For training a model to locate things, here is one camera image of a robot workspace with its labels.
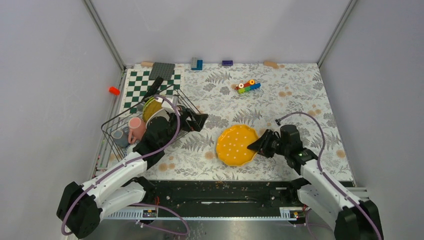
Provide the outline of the white plate teal rim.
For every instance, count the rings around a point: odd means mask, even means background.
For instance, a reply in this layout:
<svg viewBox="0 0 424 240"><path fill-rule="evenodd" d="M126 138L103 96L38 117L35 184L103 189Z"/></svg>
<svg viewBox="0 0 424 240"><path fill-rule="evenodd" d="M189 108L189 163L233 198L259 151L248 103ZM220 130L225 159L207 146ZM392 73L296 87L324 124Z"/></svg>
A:
<svg viewBox="0 0 424 240"><path fill-rule="evenodd" d="M169 113L162 108L161 110L158 110L156 113L154 113L146 122L146 127L148 128L155 120L161 120L164 119L167 122L170 120Z"/></svg>

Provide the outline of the yellow dotted scalloped plate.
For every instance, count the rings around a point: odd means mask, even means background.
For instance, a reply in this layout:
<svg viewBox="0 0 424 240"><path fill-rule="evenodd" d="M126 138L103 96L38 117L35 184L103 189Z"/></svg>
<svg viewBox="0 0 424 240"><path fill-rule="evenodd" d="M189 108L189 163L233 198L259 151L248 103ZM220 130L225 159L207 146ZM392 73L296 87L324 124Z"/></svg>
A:
<svg viewBox="0 0 424 240"><path fill-rule="evenodd" d="M233 125L218 137L216 154L219 160L231 167L241 167L257 155L248 146L259 139L256 130L245 124Z"/></svg>

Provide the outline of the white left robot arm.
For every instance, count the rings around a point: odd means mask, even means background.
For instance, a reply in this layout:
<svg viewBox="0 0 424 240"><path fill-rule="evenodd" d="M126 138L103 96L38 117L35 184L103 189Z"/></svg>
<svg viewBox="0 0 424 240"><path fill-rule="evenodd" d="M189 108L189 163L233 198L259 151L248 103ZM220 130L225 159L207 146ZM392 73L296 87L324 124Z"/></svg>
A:
<svg viewBox="0 0 424 240"><path fill-rule="evenodd" d="M199 132L209 117L183 106L173 106L164 113L148 121L139 117L129 120L130 135L141 129L132 151L101 175L82 184L73 181L64 188L56 212L64 236L83 239L110 214L132 204L148 206L154 202L155 192L149 188L149 181L133 178L153 167L181 131Z"/></svg>

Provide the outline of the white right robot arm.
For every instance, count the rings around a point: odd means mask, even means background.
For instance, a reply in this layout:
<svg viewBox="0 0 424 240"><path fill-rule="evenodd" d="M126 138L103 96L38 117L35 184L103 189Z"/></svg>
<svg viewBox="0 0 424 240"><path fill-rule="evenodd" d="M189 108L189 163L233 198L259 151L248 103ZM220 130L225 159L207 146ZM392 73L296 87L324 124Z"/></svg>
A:
<svg viewBox="0 0 424 240"><path fill-rule="evenodd" d="M268 129L247 148L267 158L284 156L300 176L290 182L287 201L307 205L333 230L335 239L384 238L377 205L361 199L323 169L319 157L304 147L296 126L283 125L279 132Z"/></svg>

